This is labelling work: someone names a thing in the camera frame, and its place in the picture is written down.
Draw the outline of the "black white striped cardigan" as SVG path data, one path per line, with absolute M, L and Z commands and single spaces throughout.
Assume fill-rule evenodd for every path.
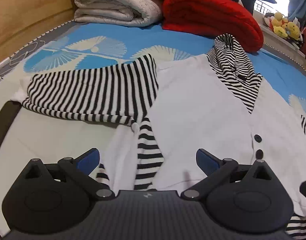
M 306 100 L 282 97 L 238 41 L 218 36 L 205 54 L 36 74 L 14 101 L 54 118 L 116 124 L 96 180 L 119 190 L 182 192 L 205 175 L 204 148 L 242 164 L 267 161 L 293 201 L 286 231 L 306 239 Z

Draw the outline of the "blue cream patterned bedspread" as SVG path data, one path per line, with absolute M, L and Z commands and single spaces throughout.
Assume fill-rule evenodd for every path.
M 184 60 L 210 51 L 214 40 L 164 30 L 160 25 L 136 28 L 96 23 L 78 25 L 71 33 L 50 42 L 42 38 L 42 48 L 0 81 L 0 110 L 7 102 L 20 106 L 0 147 L 0 234 L 9 231 L 1 210 L 3 199 L 29 160 L 38 158 L 44 163 L 56 163 L 97 148 L 101 162 L 117 128 L 116 124 L 107 122 L 54 118 L 24 108 L 13 99 L 22 79 L 49 72 L 130 63 L 149 52 L 160 63 Z M 294 67 L 265 51 L 247 56 L 255 72 L 282 97 L 295 95 L 306 100 L 306 77 Z

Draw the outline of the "wooden bed frame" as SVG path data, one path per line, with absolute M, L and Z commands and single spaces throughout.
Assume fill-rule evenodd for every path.
M 0 62 L 74 17 L 73 0 L 0 0 Z

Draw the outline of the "yellow plush toys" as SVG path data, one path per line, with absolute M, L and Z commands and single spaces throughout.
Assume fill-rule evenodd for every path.
M 303 37 L 300 31 L 300 22 L 297 18 L 289 21 L 280 12 L 268 16 L 269 28 L 279 37 L 292 42 L 302 42 Z

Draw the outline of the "cream folded quilt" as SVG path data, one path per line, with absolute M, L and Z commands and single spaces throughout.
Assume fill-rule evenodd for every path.
M 146 27 L 162 17 L 163 0 L 74 0 L 74 20 L 127 27 Z

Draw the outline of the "red folded blanket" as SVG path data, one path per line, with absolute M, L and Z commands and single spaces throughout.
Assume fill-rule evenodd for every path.
M 164 0 L 162 11 L 165 30 L 213 38 L 231 34 L 248 53 L 259 51 L 264 43 L 251 13 L 231 0 Z

